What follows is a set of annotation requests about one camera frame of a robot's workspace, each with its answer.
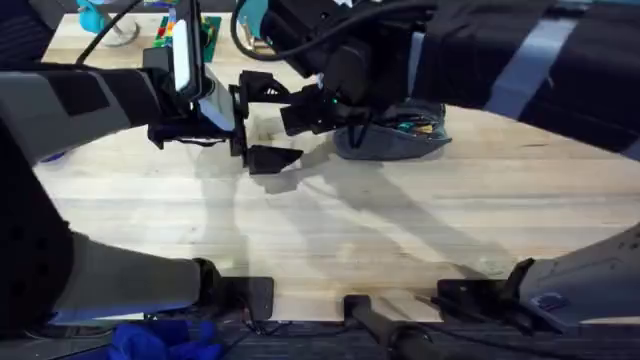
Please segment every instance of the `light wood surface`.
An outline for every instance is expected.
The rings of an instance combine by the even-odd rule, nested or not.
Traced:
[[[98,48],[88,64],[141,65],[160,15],[133,16],[141,37]],[[284,63],[244,58],[222,16],[210,66],[223,83],[243,69],[273,72],[291,89],[308,82]],[[91,38],[67,15],[45,60],[73,62]],[[520,259],[558,256],[640,219],[640,164],[498,116],[449,108],[453,143],[390,163],[345,161],[326,137],[278,134],[276,106],[252,106],[250,120],[250,141],[308,154],[279,175],[250,177],[226,145],[160,151],[137,129],[36,172],[72,227],[98,241],[274,277],[275,319],[341,319],[349,293],[373,295],[394,318],[438,319],[414,295],[440,278],[502,278]]]

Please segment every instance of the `cable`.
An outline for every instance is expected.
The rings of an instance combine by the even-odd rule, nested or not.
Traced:
[[[272,330],[267,330],[259,321],[255,320],[255,317],[253,315],[253,309],[249,306],[249,302],[243,298],[239,298],[239,299],[244,303],[245,310],[249,314],[249,321],[250,321],[250,323],[248,323],[244,319],[242,319],[242,323],[247,329],[249,329],[254,334],[259,336],[270,336],[270,337],[284,338],[284,339],[314,339],[314,338],[323,338],[323,337],[334,337],[341,334],[345,334],[353,330],[352,327],[343,327],[342,329],[337,331],[328,331],[328,332],[320,332],[320,333],[312,333],[312,334],[278,334],[280,330],[293,325],[293,322],[289,321],[287,323],[276,326]]]
[[[236,346],[238,346],[238,344],[240,344],[241,342],[243,342],[246,338],[248,338],[249,336],[253,335],[254,333],[252,332],[248,332],[240,337],[238,337],[236,340],[234,340],[231,344],[229,344],[228,346],[225,346],[225,348],[220,352],[220,356],[218,356],[218,360],[222,360],[222,358],[224,358],[225,356],[227,356],[231,350],[233,350]]]
[[[113,333],[113,329],[107,329],[103,332],[91,335],[70,335],[70,336],[47,336],[44,334],[40,334],[33,330],[24,330],[24,334],[32,339],[36,340],[90,340],[90,339],[101,339],[105,336],[111,335]]]
[[[560,359],[560,360],[589,360],[587,358],[580,357],[580,356],[577,356],[577,355],[559,354],[559,353],[556,353],[556,352],[553,352],[553,351],[534,349],[534,348],[530,348],[530,347],[527,347],[527,346],[511,345],[511,344],[493,342],[493,341],[490,341],[490,340],[478,339],[478,338],[474,338],[474,337],[471,337],[471,336],[458,334],[456,332],[449,331],[447,329],[441,328],[440,326],[437,326],[437,325],[434,325],[434,324],[430,324],[430,323],[419,323],[419,325],[421,327],[425,328],[424,331],[425,331],[425,333],[427,335],[428,335],[428,332],[427,332],[427,329],[428,329],[428,330],[432,330],[432,331],[439,332],[441,334],[447,335],[447,336],[452,337],[454,339],[463,340],[463,341],[467,341],[467,342],[472,342],[472,343],[476,343],[476,344],[480,344],[480,345],[484,345],[484,346],[489,346],[489,347],[493,347],[493,348],[497,348],[497,349],[501,349],[501,350],[513,351],[513,352],[517,352],[517,353],[521,353],[521,354],[527,354],[527,355],[533,355],[533,356],[539,356],[539,357],[547,357],[547,358],[554,358],[554,359]]]
[[[240,9],[242,8],[245,2],[246,0],[239,0],[235,9],[233,9],[233,12],[231,13],[231,39],[233,40],[233,43],[236,45],[236,47],[238,48],[238,50],[240,50],[242,54],[254,60],[259,60],[259,61],[284,60],[288,57],[292,57],[292,56],[301,54],[303,52],[306,52],[308,50],[311,50],[312,48],[317,47],[322,43],[330,40],[331,38],[341,35],[347,30],[351,30],[352,28],[355,28],[356,26],[361,25],[364,22],[375,20],[385,15],[389,15],[391,13],[396,13],[396,12],[416,11],[416,10],[435,10],[436,3],[437,3],[434,0],[430,0],[430,1],[406,0],[402,2],[393,2],[389,5],[380,5],[379,7],[369,9],[369,10],[364,10],[361,13],[352,16],[351,18],[340,23],[338,26],[332,28],[326,33],[320,35],[319,37],[303,45],[300,45],[293,49],[280,51],[275,55],[265,55],[265,54],[258,54],[254,51],[251,51],[245,48],[244,45],[242,45],[242,43],[240,42],[240,38],[238,38],[238,24],[237,24],[238,13],[240,12]]]
[[[131,4],[129,4],[126,8],[122,9],[122,11],[118,13],[118,15],[116,15],[113,19],[111,19],[111,21],[109,21],[109,23],[107,23],[107,25],[102,30],[100,30],[100,32],[96,35],[96,37],[93,38],[93,40],[91,40],[91,42],[89,43],[87,48],[84,49],[82,54],[78,56],[78,59],[76,60],[76,65],[83,64],[84,61],[87,59],[87,57],[91,55],[91,53],[96,48],[96,46],[98,46],[100,41],[102,41],[102,38],[104,38],[104,36],[107,35],[109,30],[111,30],[111,28],[113,28],[116,25],[116,23],[120,21],[120,19],[122,19],[123,16],[125,16],[127,13],[133,10],[133,8],[141,2],[142,0],[133,0]]]

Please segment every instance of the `blue cloth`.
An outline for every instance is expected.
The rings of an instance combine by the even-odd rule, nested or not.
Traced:
[[[215,360],[222,349],[213,344],[215,325],[200,324],[200,339],[189,341],[186,321],[158,320],[116,328],[109,360]]]

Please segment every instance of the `black mount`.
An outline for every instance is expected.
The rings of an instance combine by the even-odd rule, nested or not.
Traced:
[[[528,336],[535,332],[561,333],[520,304],[518,289],[534,262],[527,259],[516,264],[507,280],[439,280],[438,295],[431,298],[431,303],[440,308],[444,321],[499,323]]]
[[[382,345],[390,359],[472,360],[467,355],[446,354],[435,348],[429,335],[417,323],[391,321],[371,307],[365,295],[348,295],[343,301],[345,326],[361,325]]]
[[[270,277],[223,277],[206,259],[194,259],[200,267],[200,296],[192,306],[145,314],[147,319],[242,319],[250,309],[254,320],[268,320],[273,313],[274,281]]]

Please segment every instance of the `colorful toy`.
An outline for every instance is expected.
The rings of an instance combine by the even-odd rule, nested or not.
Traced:
[[[175,9],[172,8],[169,11],[169,16],[162,18],[162,22],[156,33],[156,38],[153,41],[153,47],[173,45],[173,26],[175,23]],[[218,40],[218,30],[220,29],[221,23],[222,18],[218,16],[202,17],[202,30],[207,37],[202,55],[206,63],[210,63],[213,60],[213,53],[215,51],[216,41]]]

